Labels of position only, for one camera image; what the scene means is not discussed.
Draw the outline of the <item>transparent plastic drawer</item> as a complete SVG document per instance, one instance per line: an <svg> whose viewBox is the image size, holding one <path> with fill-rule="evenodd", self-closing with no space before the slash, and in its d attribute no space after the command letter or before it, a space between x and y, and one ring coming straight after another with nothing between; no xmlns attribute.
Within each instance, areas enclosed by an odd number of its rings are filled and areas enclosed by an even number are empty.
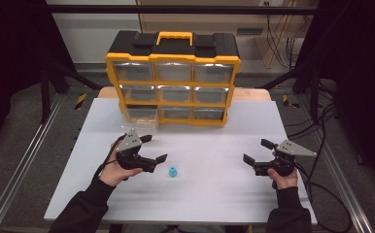
<svg viewBox="0 0 375 233"><path fill-rule="evenodd" d="M134 129L140 136L154 135L158 128L157 109L151 107L128 108L122 114L120 125L125 132Z"/></svg>

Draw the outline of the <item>wooden table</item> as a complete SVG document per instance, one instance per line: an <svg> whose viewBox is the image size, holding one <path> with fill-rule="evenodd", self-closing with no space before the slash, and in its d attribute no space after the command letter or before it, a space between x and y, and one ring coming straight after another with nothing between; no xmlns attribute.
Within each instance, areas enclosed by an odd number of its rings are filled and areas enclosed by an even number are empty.
<svg viewBox="0 0 375 233"><path fill-rule="evenodd" d="M113 86L107 86L99 91L98 98L118 99L119 97ZM270 101L271 96L266 89L236 87L232 99L242 101Z"/></svg>

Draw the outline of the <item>black metal stand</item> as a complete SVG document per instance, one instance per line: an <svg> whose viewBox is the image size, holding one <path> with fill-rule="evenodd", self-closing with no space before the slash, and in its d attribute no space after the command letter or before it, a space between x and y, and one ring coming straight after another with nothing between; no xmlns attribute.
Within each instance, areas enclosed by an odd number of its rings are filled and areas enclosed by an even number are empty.
<svg viewBox="0 0 375 233"><path fill-rule="evenodd" d="M47 63L40 70L41 99L42 99L42 119L44 123L51 115L50 84L53 85L57 93L66 93L70 85L65 81L65 77L73 78L75 81L93 89L100 90L102 85L94 83L79 75L76 71L69 69L58 63Z"/></svg>
<svg viewBox="0 0 375 233"><path fill-rule="evenodd" d="M260 88L269 90L276 85L283 83L291 78L296 78L295 83L293 84L292 91L296 95L305 94L307 90L310 90L309 97L309 116L314 123L319 122L319 71L316 68L316 65L312 64L301 64L294 69L286 72L284 75L276 78L275 80L263 84Z"/></svg>

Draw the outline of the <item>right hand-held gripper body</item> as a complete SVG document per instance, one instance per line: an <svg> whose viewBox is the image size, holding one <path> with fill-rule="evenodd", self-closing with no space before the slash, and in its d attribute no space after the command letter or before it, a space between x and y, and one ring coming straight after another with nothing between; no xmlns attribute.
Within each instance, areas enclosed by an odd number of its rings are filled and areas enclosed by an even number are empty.
<svg viewBox="0 0 375 233"><path fill-rule="evenodd" d="M308 150L297 143L285 140L275 144L274 159L269 162L256 162L253 166L257 176L267 176L267 170L273 168L281 176L288 176L295 168L297 156L316 156L314 151Z"/></svg>

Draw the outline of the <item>person's right hand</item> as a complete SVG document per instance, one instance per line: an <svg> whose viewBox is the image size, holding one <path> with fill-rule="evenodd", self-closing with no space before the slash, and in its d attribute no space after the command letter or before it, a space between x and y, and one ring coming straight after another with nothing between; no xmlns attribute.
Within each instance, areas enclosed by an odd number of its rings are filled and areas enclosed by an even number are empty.
<svg viewBox="0 0 375 233"><path fill-rule="evenodd" d="M270 179L276 183L278 189L297 186L298 176L296 169L293 169L293 171L285 177L281 176L273 168L269 168L267 173Z"/></svg>

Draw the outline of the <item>person's left hand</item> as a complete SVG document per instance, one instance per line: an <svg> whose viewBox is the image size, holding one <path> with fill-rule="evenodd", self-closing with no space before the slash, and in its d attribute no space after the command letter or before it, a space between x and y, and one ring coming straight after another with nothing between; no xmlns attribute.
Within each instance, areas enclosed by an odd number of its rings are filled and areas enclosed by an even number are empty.
<svg viewBox="0 0 375 233"><path fill-rule="evenodd" d="M135 168L131 170L123 169L116 161L116 153L113 151L98 178L100 181L109 186L117 186L120 182L130 177L134 177L140 174L142 171L142 168Z"/></svg>

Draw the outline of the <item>yellow and black organizer cabinet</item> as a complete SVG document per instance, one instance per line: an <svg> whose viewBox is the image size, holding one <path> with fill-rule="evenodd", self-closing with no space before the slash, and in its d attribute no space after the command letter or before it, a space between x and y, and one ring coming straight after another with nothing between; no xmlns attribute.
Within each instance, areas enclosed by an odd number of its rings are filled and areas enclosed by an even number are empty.
<svg viewBox="0 0 375 233"><path fill-rule="evenodd" d="M232 88L229 92L231 105L234 81L241 66L235 36L229 33L198 35L193 32L156 32L140 33L121 31L113 41L106 57L106 71L111 84L118 92L114 64L116 62L186 62L186 63L222 63L234 66ZM224 125L188 123L195 125Z"/></svg>

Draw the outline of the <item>grid of clear bins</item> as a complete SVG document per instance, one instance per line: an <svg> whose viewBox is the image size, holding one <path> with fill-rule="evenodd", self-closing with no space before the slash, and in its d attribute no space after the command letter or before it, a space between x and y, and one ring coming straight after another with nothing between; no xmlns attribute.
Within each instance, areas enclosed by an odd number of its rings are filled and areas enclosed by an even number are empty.
<svg viewBox="0 0 375 233"><path fill-rule="evenodd" d="M156 108L160 122L223 124L234 66L222 63L116 62L119 107Z"/></svg>

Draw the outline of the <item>aluminium floor rail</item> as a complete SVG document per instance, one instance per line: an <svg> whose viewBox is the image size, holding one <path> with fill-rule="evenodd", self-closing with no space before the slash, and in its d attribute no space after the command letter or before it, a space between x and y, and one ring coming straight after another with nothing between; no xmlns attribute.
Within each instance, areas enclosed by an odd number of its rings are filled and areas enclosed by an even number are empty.
<svg viewBox="0 0 375 233"><path fill-rule="evenodd" d="M40 123L34 137L30 141L26 151L24 152L19 164L17 165L12 177L6 185L0 196L0 224L9 210L17 191L19 190L23 180L43 144L51 125L60 110L60 106L65 99L65 94L56 94L51 103L51 110L47 118Z"/></svg>
<svg viewBox="0 0 375 233"><path fill-rule="evenodd" d="M349 217L355 227L357 233L374 233L374 230L361 207L357 196L355 195L347 177L345 176L342 168L339 166L333 151L331 150L329 144L326 141L328 133L325 131L324 117L329 111L334 109L333 103L328 103L323 108L318 109L319 122L314 123L309 116L309 100L304 95L296 96L303 113L307 116L307 119L312 124L317 124L318 128L314 131L316 141L320 147L319 156L322 158L326 164L329 174L335 184L338 194L343 202L346 210L349 213Z"/></svg>

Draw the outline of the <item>yellow black hazard tape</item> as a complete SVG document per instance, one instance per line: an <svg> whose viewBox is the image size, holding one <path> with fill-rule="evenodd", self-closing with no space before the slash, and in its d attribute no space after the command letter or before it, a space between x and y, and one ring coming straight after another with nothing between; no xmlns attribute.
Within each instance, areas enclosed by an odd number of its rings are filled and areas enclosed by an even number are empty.
<svg viewBox="0 0 375 233"><path fill-rule="evenodd" d="M283 105L295 109L300 108L299 104L291 103L287 95L283 95Z"/></svg>
<svg viewBox="0 0 375 233"><path fill-rule="evenodd" d="M76 103L76 105L75 105L75 110L79 110L79 109L82 107L82 105L83 105L83 103L84 103L86 97L87 97L86 94L81 94L81 95L79 96L79 98L78 98L78 100L77 100L77 103Z"/></svg>

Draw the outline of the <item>black curtain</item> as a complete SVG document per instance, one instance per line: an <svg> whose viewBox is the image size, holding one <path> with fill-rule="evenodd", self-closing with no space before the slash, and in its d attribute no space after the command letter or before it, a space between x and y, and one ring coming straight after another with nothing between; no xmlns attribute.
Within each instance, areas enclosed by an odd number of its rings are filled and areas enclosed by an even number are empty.
<svg viewBox="0 0 375 233"><path fill-rule="evenodd" d="M337 105L375 169L375 0L319 0L298 56L337 84Z"/></svg>
<svg viewBox="0 0 375 233"><path fill-rule="evenodd" d="M74 70L53 15L30 11L47 0L0 0L0 128L12 96L40 81L40 54Z"/></svg>

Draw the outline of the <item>black horizontal frame bar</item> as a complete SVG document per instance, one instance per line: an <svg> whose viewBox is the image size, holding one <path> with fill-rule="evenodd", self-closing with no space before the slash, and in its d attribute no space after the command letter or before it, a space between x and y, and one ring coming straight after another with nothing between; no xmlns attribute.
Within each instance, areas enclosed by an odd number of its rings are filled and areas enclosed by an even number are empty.
<svg viewBox="0 0 375 233"><path fill-rule="evenodd" d="M197 14L197 15L291 15L313 16L313 7L229 7L229 6L131 6L131 5L47 5L45 10L61 14Z"/></svg>

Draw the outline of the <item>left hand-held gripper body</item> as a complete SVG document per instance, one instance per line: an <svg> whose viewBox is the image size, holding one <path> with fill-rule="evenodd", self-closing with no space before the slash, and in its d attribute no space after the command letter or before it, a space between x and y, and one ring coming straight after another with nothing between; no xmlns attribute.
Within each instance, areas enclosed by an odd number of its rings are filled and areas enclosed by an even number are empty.
<svg viewBox="0 0 375 233"><path fill-rule="evenodd" d="M126 170L142 168L144 172L152 173L157 163L155 159L143 157L139 151L144 143L140 141L138 133L131 129L120 140L115 148L119 165Z"/></svg>

